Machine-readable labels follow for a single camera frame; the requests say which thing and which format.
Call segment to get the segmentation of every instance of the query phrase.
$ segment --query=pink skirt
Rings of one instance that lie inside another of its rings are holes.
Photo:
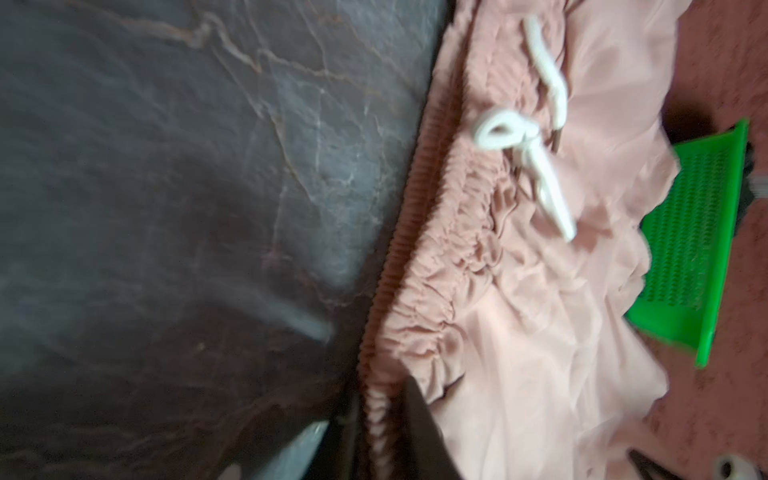
[[[457,1],[359,358],[375,478],[402,475],[391,407],[407,375],[463,478],[625,472],[611,467],[615,432],[667,391],[622,316],[650,265],[638,224],[677,173],[659,112],[689,2]],[[468,134],[493,106],[549,124],[529,13],[571,92],[554,159],[578,221],[571,243],[530,179]]]

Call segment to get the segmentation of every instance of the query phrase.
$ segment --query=black object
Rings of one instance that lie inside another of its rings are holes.
[[[409,480],[461,480],[438,426],[422,397],[419,384],[408,376],[400,396],[402,406],[401,450]]]
[[[739,194],[739,207],[736,211],[736,225],[733,227],[733,235],[739,233],[739,226],[744,220],[746,212],[752,202],[755,201],[755,194],[750,187],[749,176],[755,169],[755,148],[751,142],[746,143],[746,152],[744,153],[744,173],[741,178],[741,192]]]
[[[351,382],[331,416],[326,434],[303,480],[353,480],[358,478],[362,442],[362,410],[357,382]]]
[[[654,460],[648,458],[638,450],[631,449],[627,452],[630,462],[637,471],[637,474],[643,480],[685,480],[665,467],[659,465]]]
[[[0,2],[0,478],[258,472],[329,418],[448,3]]]

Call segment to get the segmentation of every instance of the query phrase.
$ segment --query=green plastic basket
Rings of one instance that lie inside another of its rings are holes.
[[[627,312],[641,330],[696,351],[704,367],[717,324],[736,222],[747,121],[675,145],[680,174],[641,229],[652,259],[645,289]]]

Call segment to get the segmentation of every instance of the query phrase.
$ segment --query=white object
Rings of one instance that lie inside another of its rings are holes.
[[[768,198],[768,177],[765,175],[750,175],[750,188],[755,198]]]
[[[472,128],[472,138],[482,150],[511,148],[536,183],[536,200],[560,230],[565,241],[576,236],[576,222],[554,172],[549,153],[541,139],[540,127],[518,112],[492,108],[482,114]]]
[[[568,118],[568,84],[565,83],[565,77],[544,43],[544,38],[541,36],[541,23],[536,15],[526,15],[523,19],[523,32],[531,61],[541,80],[547,85],[552,130],[561,130]]]
[[[760,469],[738,455],[723,455],[715,460],[712,478],[714,480],[762,480]]]

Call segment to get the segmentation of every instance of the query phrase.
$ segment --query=pink fabric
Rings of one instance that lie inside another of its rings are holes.
[[[689,1],[457,1],[360,353],[377,478],[401,474],[391,401],[409,373],[468,480],[605,478],[616,428],[666,392],[621,316],[649,267],[637,225],[677,172],[658,115]],[[468,135],[494,105],[549,123],[530,12],[571,91],[555,161],[572,243]]]

